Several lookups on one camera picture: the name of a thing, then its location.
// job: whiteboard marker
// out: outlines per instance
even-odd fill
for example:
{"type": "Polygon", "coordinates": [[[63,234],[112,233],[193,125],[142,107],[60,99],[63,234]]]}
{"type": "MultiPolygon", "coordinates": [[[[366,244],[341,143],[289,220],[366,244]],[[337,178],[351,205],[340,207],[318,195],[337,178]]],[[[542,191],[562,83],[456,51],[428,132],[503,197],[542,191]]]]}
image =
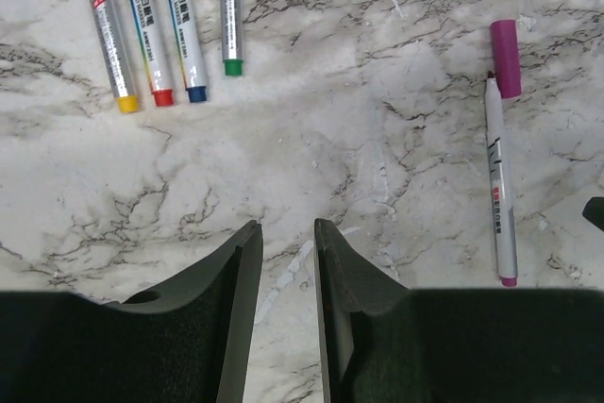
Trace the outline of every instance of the whiteboard marker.
{"type": "Polygon", "coordinates": [[[180,70],[185,81],[189,101],[206,101],[206,68],[201,54],[192,0],[168,0],[172,13],[172,24],[176,46],[180,56],[180,70]]]}
{"type": "Polygon", "coordinates": [[[501,92],[492,73],[489,73],[487,79],[485,107],[497,272],[505,287],[515,287],[518,280],[518,258],[516,258],[516,233],[513,219],[512,178],[503,123],[501,92]]]}
{"type": "Polygon", "coordinates": [[[172,106],[173,84],[168,59],[161,41],[153,0],[130,0],[132,14],[143,52],[144,70],[158,107],[172,106]]]}
{"type": "Polygon", "coordinates": [[[139,109],[113,0],[90,0],[113,97],[122,113],[139,109]]]}
{"type": "Polygon", "coordinates": [[[241,0],[220,0],[223,29],[223,63],[227,76],[243,75],[243,24],[241,0]]]}

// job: marker label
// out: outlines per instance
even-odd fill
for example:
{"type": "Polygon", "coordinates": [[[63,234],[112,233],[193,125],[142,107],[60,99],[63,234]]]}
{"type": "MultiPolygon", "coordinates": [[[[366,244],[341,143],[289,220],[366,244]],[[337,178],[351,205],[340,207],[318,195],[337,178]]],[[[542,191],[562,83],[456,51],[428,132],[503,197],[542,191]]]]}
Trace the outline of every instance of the marker label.
{"type": "Polygon", "coordinates": [[[223,60],[243,59],[240,0],[221,0],[223,18],[223,60]]]}
{"type": "Polygon", "coordinates": [[[110,0],[91,0],[92,14],[98,36],[103,44],[103,59],[109,73],[114,98],[134,95],[134,84],[126,61],[126,50],[119,39],[115,7],[110,0]]]}
{"type": "MultiPolygon", "coordinates": [[[[489,146],[489,171],[493,198],[493,216],[495,226],[495,246],[498,251],[511,250],[516,256],[515,222],[513,221],[512,195],[506,186],[503,168],[503,150],[501,139],[489,146]]],[[[513,262],[513,271],[517,274],[518,264],[513,262]]]]}

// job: yellow marker cap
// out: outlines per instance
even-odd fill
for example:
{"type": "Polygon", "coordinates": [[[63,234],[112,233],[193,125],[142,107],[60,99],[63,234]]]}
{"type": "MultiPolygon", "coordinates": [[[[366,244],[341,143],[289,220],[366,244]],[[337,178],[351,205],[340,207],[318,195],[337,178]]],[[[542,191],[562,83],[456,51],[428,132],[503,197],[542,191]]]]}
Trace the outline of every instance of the yellow marker cap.
{"type": "Polygon", "coordinates": [[[117,98],[116,101],[122,113],[132,113],[139,109],[139,101],[136,96],[122,96],[117,98]]]}

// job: black foam padding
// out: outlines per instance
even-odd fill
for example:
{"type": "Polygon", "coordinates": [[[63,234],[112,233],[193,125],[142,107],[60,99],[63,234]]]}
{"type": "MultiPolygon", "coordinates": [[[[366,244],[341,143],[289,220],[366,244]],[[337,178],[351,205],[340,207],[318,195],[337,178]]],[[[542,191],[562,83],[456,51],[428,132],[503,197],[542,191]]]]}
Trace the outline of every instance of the black foam padding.
{"type": "Polygon", "coordinates": [[[604,402],[604,298],[409,290],[315,223],[330,403],[604,402]]]}
{"type": "Polygon", "coordinates": [[[0,401],[242,401],[260,226],[124,304],[0,294],[0,401]]]}

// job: marker cap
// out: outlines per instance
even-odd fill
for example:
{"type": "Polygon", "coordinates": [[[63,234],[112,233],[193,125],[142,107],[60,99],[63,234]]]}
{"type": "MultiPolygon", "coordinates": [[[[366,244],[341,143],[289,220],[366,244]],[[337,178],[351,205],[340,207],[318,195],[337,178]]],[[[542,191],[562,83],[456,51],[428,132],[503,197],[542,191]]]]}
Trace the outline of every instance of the marker cap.
{"type": "Polygon", "coordinates": [[[122,113],[132,113],[139,109],[139,101],[136,96],[122,96],[117,98],[116,101],[122,113]]]}
{"type": "Polygon", "coordinates": [[[492,23],[491,38],[497,85],[501,91],[501,97],[506,99],[520,96],[522,94],[520,53],[514,19],[492,23]]]}
{"type": "Polygon", "coordinates": [[[174,105],[174,98],[172,97],[171,90],[158,90],[153,92],[153,97],[155,98],[155,105],[158,108],[165,108],[174,105]]]}
{"type": "Polygon", "coordinates": [[[208,101],[205,87],[190,87],[187,89],[187,93],[189,94],[189,102],[191,103],[203,103],[208,101]]]}
{"type": "Polygon", "coordinates": [[[518,285],[518,279],[516,277],[500,277],[501,283],[506,288],[513,288],[518,285]]]}
{"type": "Polygon", "coordinates": [[[243,60],[225,60],[225,74],[227,76],[243,76],[243,60]]]}

